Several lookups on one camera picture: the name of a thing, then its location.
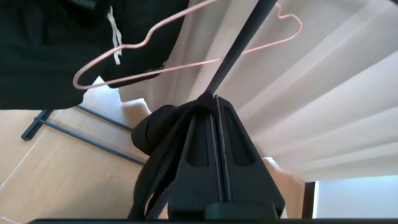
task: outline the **dark baseboard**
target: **dark baseboard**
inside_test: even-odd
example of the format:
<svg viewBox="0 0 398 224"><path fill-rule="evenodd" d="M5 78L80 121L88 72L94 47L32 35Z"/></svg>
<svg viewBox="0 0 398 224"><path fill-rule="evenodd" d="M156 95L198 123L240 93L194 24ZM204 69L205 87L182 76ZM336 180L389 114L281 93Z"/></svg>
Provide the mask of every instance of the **dark baseboard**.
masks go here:
<svg viewBox="0 0 398 224"><path fill-rule="evenodd" d="M315 182L305 183L302 218L312 218Z"/></svg>

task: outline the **white curtain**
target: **white curtain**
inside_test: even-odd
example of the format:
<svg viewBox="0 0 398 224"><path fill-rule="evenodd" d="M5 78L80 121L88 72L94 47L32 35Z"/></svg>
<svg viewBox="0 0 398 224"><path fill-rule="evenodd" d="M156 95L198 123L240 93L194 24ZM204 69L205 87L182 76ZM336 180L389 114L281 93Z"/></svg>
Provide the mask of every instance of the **white curtain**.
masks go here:
<svg viewBox="0 0 398 224"><path fill-rule="evenodd" d="M190 4L200 1L191 0ZM306 181L398 174L398 7L388 0L284 0L303 21L290 42L243 55L216 92L262 156ZM185 18L166 67L224 56L255 0L220 0ZM269 14L248 48L291 36ZM220 63L120 89L151 110L193 100Z"/></svg>

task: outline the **white wall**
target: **white wall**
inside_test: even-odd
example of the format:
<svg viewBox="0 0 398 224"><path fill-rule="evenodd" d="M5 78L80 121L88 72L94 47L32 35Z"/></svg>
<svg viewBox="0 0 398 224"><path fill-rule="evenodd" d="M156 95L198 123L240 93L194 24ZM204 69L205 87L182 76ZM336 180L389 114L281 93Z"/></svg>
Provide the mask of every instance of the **white wall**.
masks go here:
<svg viewBox="0 0 398 224"><path fill-rule="evenodd" d="M319 181L315 218L398 218L398 175Z"/></svg>

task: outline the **light wood floor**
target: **light wood floor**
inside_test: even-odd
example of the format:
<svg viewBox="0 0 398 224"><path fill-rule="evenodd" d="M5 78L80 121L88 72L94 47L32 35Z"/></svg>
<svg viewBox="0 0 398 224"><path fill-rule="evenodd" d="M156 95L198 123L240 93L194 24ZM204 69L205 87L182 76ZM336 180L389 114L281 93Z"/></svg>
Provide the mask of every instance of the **light wood floor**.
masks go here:
<svg viewBox="0 0 398 224"><path fill-rule="evenodd" d="M101 114L135 126L148 114L142 101L121 103L108 87L90 90L83 102ZM140 167L42 126L33 140L20 136L39 111L0 111L0 224L36 218L125 218ZM54 111L52 122L144 162L130 133L77 108ZM300 217L302 180L267 165L287 201L288 217Z"/></svg>

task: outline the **wire hanger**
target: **wire hanger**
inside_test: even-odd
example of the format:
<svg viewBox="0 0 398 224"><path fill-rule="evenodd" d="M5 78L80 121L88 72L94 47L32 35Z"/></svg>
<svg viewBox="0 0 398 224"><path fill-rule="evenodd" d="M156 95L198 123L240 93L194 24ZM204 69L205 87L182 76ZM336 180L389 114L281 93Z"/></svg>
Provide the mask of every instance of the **wire hanger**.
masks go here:
<svg viewBox="0 0 398 224"><path fill-rule="evenodd" d="M160 22L158 22L152 28L149 29L149 32L147 33L145 39L141 43L138 43L138 44L122 44L122 45L120 45L118 47L115 47L115 48L103 53L102 55L96 57L94 60L88 62L85 66L83 66L81 69L79 69L79 71L76 72L75 76L73 77L73 86L75 88L79 89L79 90L88 90L88 89L91 89L91 88L96 88L96 87L100 87L100 86L104 86L104 85L111 85L111 84L115 84L115 83L119 83L119 82L135 80L137 78L142 78L142 77L146 77L146 76L153 75L153 74L171 72L171 71L182 69L182 68L205 65L205 64L208 64L208 63L213 63L213 62L218 62L220 60L223 60L224 58L221 57L221 58L216 58L216 59L211 59L211 60L205 60L205 61L202 61L202 62L189 63L189 64L186 64L186 65L179 65L179 66L176 66L176 67L165 68L165 69L156 70L156 71L152 71L152 72L146 72L146 73L140 73L140 74L136 74L136 75L131 75L129 77L117 78L115 80L110 80L110 81L106 81L106 82L98 83L98 84L94 84L94 85L83 86L83 85L79 85L78 84L79 78L87 70L89 70L92 66L96 65L97 63L99 63L100 61L104 60L105 58L109 57L113 53L115 53L115 52L117 52L118 50L121 50L121 49L137 49L137 48L145 46L148 43L149 39L151 38L152 34L157 29L159 29L160 27L162 27L162 26L168 24L169 22L172 22L172 21L174 21L174 20L176 20L176 19L178 19L178 18L180 18L182 16L185 16L185 15L187 15L187 14L193 12L193 11L196 11L196 10L202 8L202 7L205 7L205 6L207 6L207 5L211 4L211 3L214 3L216 1L219 1L219 0L206 0L206 1L203 1L203 2L201 2L199 4L196 4L196 5L192 6L192 7L189 7L188 9L182 10L182 11L180 11L180 12L178 12L178 13L176 13L176 14L174 14L174 15L172 15L172 16L170 16L170 17L168 17L168 18L166 18L166 19L164 19L164 20L162 20ZM303 24L302 24L302 21L300 20L300 18L297 17L295 14L281 15L280 12L282 10L282 6L279 3L276 3L275 5L278 8L277 17L279 19L292 17L298 22L299 27L298 27L296 33L293 34L292 36L286 38L286 39L278 40L278 41L275 41L275 42L272 42L272 43L269 43L269 44L265 44L265 45L262 45L262 46L259 46L259 47L255 47L255 48L252 48L252 49L249 49L249 50L245 50L242 54L247 54L247 53L250 53L250 52L253 52L253 51L256 51L256 50L264 49L266 47L270 47L270 46L273 46L273 45L277 45L277 44L281 44L281 43L290 41L290 40L295 38L300 33L300 31L302 30L302 27L303 27Z"/></svg>

